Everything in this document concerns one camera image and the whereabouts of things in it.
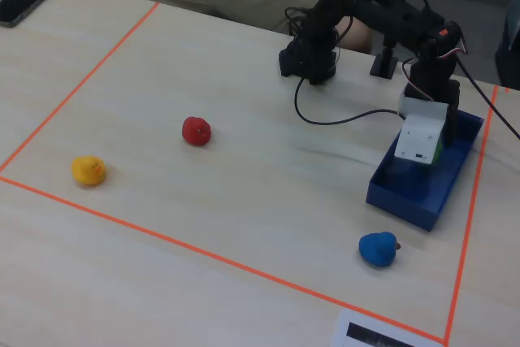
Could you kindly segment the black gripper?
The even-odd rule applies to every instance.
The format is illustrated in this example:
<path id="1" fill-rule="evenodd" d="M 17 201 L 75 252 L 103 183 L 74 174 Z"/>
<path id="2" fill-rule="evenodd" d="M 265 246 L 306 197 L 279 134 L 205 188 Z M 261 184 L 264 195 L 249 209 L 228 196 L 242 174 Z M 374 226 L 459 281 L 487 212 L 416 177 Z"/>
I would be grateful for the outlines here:
<path id="1" fill-rule="evenodd" d="M 427 101 L 447 103 L 442 131 L 444 148 L 450 148 L 457 137 L 460 83 L 452 78 L 454 59 L 419 59 L 409 70 L 407 96 Z"/>

